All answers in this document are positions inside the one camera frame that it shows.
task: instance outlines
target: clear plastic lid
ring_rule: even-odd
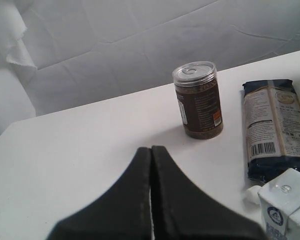
[[[210,82],[217,73],[216,65],[210,61],[195,61],[176,68],[174,84],[179,87],[194,87]]]

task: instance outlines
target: white fabric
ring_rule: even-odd
[[[37,0],[22,15],[39,115],[300,50],[300,0]]]
[[[37,70],[22,40],[27,28],[19,12],[31,3],[30,0],[17,0],[16,4],[13,0],[0,0],[0,53],[8,63],[22,66],[15,71],[23,85]]]
[[[0,134],[11,123],[36,116],[22,86],[37,70],[22,41],[27,28],[20,15],[32,2],[0,0]]]

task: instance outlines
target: package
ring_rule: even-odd
[[[248,177],[266,183],[289,168],[300,172],[300,104],[292,81],[243,87]]]
[[[271,240],[300,240],[300,172],[290,168],[258,192]]]

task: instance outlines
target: can label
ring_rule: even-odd
[[[176,92],[182,122],[190,132],[211,131],[222,123],[218,84],[195,93]]]

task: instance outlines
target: barcode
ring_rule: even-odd
[[[276,153],[276,148],[275,148],[275,143],[273,141],[259,143],[251,147],[252,157],[260,154],[275,154],[275,153]]]
[[[221,123],[221,117],[214,121],[214,126],[218,126]]]

